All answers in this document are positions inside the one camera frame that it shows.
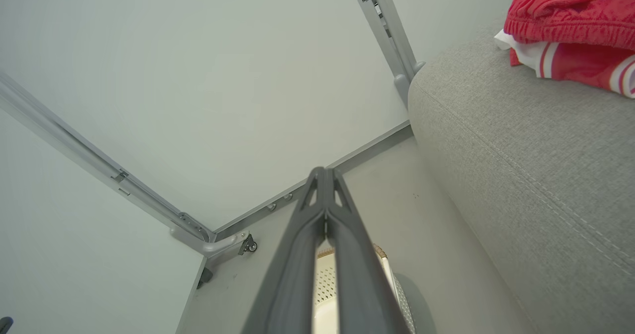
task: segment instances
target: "gray upholstery fabric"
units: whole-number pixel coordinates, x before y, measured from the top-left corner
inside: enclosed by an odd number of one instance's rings
[[[417,74],[419,147],[539,332],[635,333],[635,100],[510,67],[500,29]]]

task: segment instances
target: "white stripe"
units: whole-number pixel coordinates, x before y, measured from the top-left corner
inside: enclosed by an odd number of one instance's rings
[[[631,76],[633,75],[633,71],[635,71],[635,65],[631,65],[626,72],[624,73],[624,80],[622,80],[622,87],[624,88],[624,96],[628,98],[635,98],[631,93],[631,88],[633,85],[631,84]]]
[[[628,66],[628,64],[632,63],[633,61],[635,61],[635,55],[626,58],[619,65],[617,65],[615,70],[613,70],[613,72],[611,73],[611,78],[609,79],[609,83],[608,83],[609,85],[611,85],[611,91],[620,93],[620,74],[622,74],[622,71],[624,71],[624,68],[626,68],[626,66]]]
[[[556,53],[558,45],[560,45],[559,42],[549,44],[549,48],[545,53],[544,66],[542,69],[545,73],[545,78],[551,78],[551,65],[554,62],[554,54]]]

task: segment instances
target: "red garment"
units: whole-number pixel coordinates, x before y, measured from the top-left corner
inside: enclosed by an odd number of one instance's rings
[[[514,0],[504,30],[525,44],[562,42],[635,51],[635,0]]]

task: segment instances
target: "stitching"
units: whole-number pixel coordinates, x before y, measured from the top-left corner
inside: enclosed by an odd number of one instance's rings
[[[421,90],[422,92],[426,92],[424,91],[418,84],[417,87],[419,88],[419,90]],[[437,99],[435,99],[434,97],[430,96],[431,98],[433,98],[437,103],[439,103],[440,105],[442,105],[441,102],[439,102]],[[448,110],[445,106],[442,105],[443,108],[445,108],[447,110],[447,112],[451,113],[453,116],[457,117],[461,122],[463,122],[464,125],[467,125],[467,122],[465,121],[465,119],[461,118],[461,116],[454,114],[454,112],[451,112],[451,110]],[[482,138],[483,141],[486,141],[486,138],[483,137],[482,134],[478,133],[478,131],[476,129],[470,129],[472,130],[474,133],[476,133],[478,135],[478,137]],[[558,198],[558,196],[556,196],[553,192],[550,192],[549,190],[547,190],[546,187],[544,187],[544,185],[542,185],[538,180],[535,180],[535,178],[533,178],[533,176],[531,176],[529,173],[527,173],[527,171],[525,169],[523,169],[518,163],[514,162],[514,160],[512,158],[510,158],[509,156],[507,156],[505,154],[504,151],[502,151],[501,149],[499,149],[499,147],[496,146],[496,144],[493,144],[490,141],[486,141],[487,144],[489,146],[494,147],[494,149],[496,149],[502,156],[503,158],[506,158],[506,160],[508,162],[513,163],[516,167],[518,167],[525,176],[527,176],[528,178],[530,178],[534,183],[538,184],[542,190],[544,190],[547,194],[549,194],[552,198],[554,198],[557,202],[559,202],[562,206],[564,206],[567,210],[569,210],[570,212],[572,212],[578,219],[580,219],[585,225],[589,226],[589,228],[591,228],[592,230],[594,230],[594,232],[599,235],[600,237],[602,237],[602,239],[604,239],[604,241],[606,241],[607,243],[611,244],[611,246],[613,246],[613,248],[615,248],[617,251],[619,251],[622,255],[628,257],[630,259],[630,255],[628,255],[626,252],[622,251],[621,248],[619,248],[618,246],[616,246],[615,244],[613,244],[613,241],[611,241],[610,239],[607,239],[605,237],[605,235],[601,234],[599,231],[597,231],[597,229],[592,226],[590,223],[587,222],[587,220],[583,219],[580,215],[578,215],[577,212],[575,212],[571,207],[569,207],[566,203],[564,203],[562,200],[560,200],[560,198]]]
[[[604,253],[604,251],[602,251],[600,248],[598,248],[596,246],[596,244],[592,243],[591,241],[589,241],[589,239],[587,239],[587,237],[585,235],[583,235],[579,230],[576,230],[576,228],[573,227],[573,225],[571,223],[569,223],[568,221],[565,220],[565,218],[563,218],[551,205],[549,205],[546,201],[544,201],[544,199],[542,199],[536,192],[534,192],[527,184],[524,180],[522,180],[518,175],[515,174],[515,172],[508,166],[505,165],[505,163],[503,163],[499,157],[497,157],[494,153],[492,153],[492,151],[488,148],[486,148],[483,145],[482,141],[478,141],[473,135],[472,133],[476,133],[478,134],[478,132],[474,131],[472,128],[470,128],[469,126],[467,126],[467,124],[465,123],[465,121],[461,118],[459,118],[458,116],[456,116],[453,112],[451,112],[450,110],[448,110],[440,101],[438,101],[436,98],[434,98],[433,96],[431,96],[429,94],[429,92],[421,89],[421,87],[419,87],[419,85],[417,85],[417,87],[419,88],[420,91],[424,92],[425,94],[427,94],[431,99],[435,100],[436,103],[438,103],[441,107],[445,108],[445,110],[447,112],[449,112],[449,114],[455,116],[456,118],[458,118],[461,122],[462,122],[462,126],[463,129],[465,129],[467,131],[467,134],[472,138],[472,140],[474,140],[476,142],[476,144],[480,145],[481,148],[485,149],[488,153],[490,153],[490,155],[497,161],[499,162],[505,169],[507,169],[509,171],[510,174],[512,174],[512,176],[514,176],[515,178],[517,178],[517,180],[524,185],[524,187],[526,187],[529,191],[531,191],[532,194],[534,194],[534,196],[536,196],[536,198],[538,198],[540,201],[542,201],[542,203],[544,203],[545,205],[547,205],[547,207],[555,214],[557,215],[560,219],[562,219],[562,221],[564,221],[567,225],[569,225],[571,228],[573,228],[573,230],[575,230],[575,232],[580,235],[583,239],[586,240],[586,242],[588,242],[591,246],[593,246],[593,248],[595,248],[599,253],[601,253],[604,257],[606,257],[607,259],[609,259],[612,264],[614,266],[616,266],[617,268],[621,269],[624,273],[626,273],[626,275],[628,275],[629,277],[632,277],[632,274],[627,271],[626,269],[622,268],[622,266],[620,266],[617,262],[615,262],[611,257],[609,257],[608,255],[606,255]]]

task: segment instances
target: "sofa seam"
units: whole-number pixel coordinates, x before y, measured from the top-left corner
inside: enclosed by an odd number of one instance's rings
[[[591,242],[589,240],[589,238],[587,236],[585,236],[583,233],[581,233],[580,230],[576,229],[571,223],[569,223],[569,221],[567,221],[567,219],[565,219],[564,217],[562,217],[562,215],[560,215],[557,210],[555,210],[551,205],[549,205],[549,203],[547,203],[546,201],[544,201],[544,199],[541,198],[541,196],[539,196],[536,192],[534,192],[527,184],[529,183],[532,187],[534,187],[536,190],[538,190],[540,192],[540,190],[533,184],[531,184],[531,182],[529,180],[522,180],[514,171],[514,167],[512,167],[511,164],[508,164],[508,166],[506,166],[504,164],[504,162],[499,158],[501,157],[500,155],[497,157],[494,154],[494,150],[493,149],[488,149],[485,145],[487,145],[488,147],[490,146],[491,142],[486,142],[484,141],[484,139],[486,140],[485,137],[483,137],[482,134],[478,133],[476,130],[474,130],[472,127],[469,126],[469,124],[467,124],[467,122],[462,119],[461,117],[459,117],[457,114],[455,114],[454,112],[452,112],[451,110],[449,110],[449,108],[447,108],[445,105],[443,105],[442,102],[440,102],[438,99],[436,99],[434,96],[432,96],[429,92],[427,92],[426,90],[422,89],[422,87],[420,87],[420,85],[416,84],[416,87],[423,92],[424,94],[426,94],[427,97],[433,99],[436,103],[438,103],[446,112],[448,112],[449,114],[451,114],[453,117],[455,117],[463,126],[463,128],[465,128],[465,130],[467,130],[470,133],[474,133],[476,134],[479,138],[483,138],[480,141],[478,139],[476,139],[472,134],[468,133],[470,135],[470,137],[477,142],[477,144],[479,144],[483,149],[485,149],[488,153],[490,153],[490,155],[496,159],[496,161],[498,161],[503,167],[505,167],[510,174],[512,174],[515,178],[517,178],[528,190],[531,191],[531,193],[534,194],[534,196],[536,196],[536,198],[538,198],[538,200],[540,200],[542,203],[544,203],[544,205],[546,205],[555,215],[557,215],[562,221],[564,221],[564,223],[566,223],[567,225],[569,225],[569,227],[571,227],[571,229],[574,230],[574,232],[578,235],[580,235],[580,237],[582,239],[584,239],[587,243],[589,243],[591,246],[593,246],[601,255],[603,255],[603,257],[605,257],[606,259],[610,260],[610,262],[612,262],[612,264],[614,266],[616,266],[617,268],[621,269],[621,271],[623,271],[626,275],[628,275],[629,277],[632,277],[633,275],[627,271],[626,269],[622,268],[622,266],[620,266],[614,259],[612,259],[612,257],[608,256],[605,251],[602,251],[599,247],[596,246],[596,244],[594,244],[593,242]],[[498,147],[494,146],[494,144],[491,144],[491,146],[493,146],[495,149],[497,149],[500,153],[503,153],[503,151],[501,151]],[[530,176],[524,169],[522,169],[522,167],[520,165],[518,165],[518,163],[514,162],[513,160],[510,159],[510,161],[512,161],[517,167],[519,167],[527,176]],[[533,177],[530,176],[531,179],[533,179],[536,183],[538,183],[539,185],[541,185],[542,189],[546,190],[549,194],[552,194],[551,192],[549,192],[549,190],[547,190],[542,184],[540,184],[539,182],[537,182],[537,180],[535,180]],[[542,193],[542,195],[547,198],[547,200],[553,202],[556,207],[560,207],[557,205],[557,203],[551,199],[547,194]],[[565,216],[567,216],[567,212],[565,212],[564,209],[560,209],[562,210],[563,214],[565,214]],[[623,264],[625,264],[626,267],[628,267],[629,269],[631,268],[630,264],[628,264],[628,262],[624,261],[624,259],[621,259],[620,257],[616,256],[617,259],[619,261],[621,261]]]

